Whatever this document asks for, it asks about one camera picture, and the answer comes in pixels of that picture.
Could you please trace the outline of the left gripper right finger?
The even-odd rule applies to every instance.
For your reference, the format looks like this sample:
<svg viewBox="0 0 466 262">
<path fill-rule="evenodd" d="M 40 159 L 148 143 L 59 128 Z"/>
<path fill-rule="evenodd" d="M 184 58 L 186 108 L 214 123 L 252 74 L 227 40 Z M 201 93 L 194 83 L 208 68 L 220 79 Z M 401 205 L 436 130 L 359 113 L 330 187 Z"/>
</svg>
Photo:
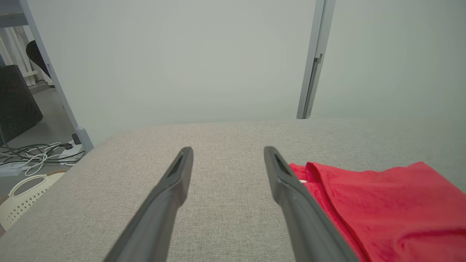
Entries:
<svg viewBox="0 0 466 262">
<path fill-rule="evenodd" d="M 358 262 L 348 242 L 276 148 L 264 148 L 264 162 L 271 194 L 283 212 L 296 261 Z"/>
</svg>

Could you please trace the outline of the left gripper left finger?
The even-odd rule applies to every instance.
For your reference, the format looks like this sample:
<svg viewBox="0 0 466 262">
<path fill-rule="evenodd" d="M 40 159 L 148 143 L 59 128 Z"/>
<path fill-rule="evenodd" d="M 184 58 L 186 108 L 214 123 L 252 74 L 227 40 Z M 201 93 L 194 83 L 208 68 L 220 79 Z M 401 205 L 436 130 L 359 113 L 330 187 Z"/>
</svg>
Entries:
<svg viewBox="0 0 466 262">
<path fill-rule="evenodd" d="M 158 184 L 135 212 L 106 262 L 165 262 L 178 209 L 191 181 L 194 153 L 182 148 Z"/>
</svg>

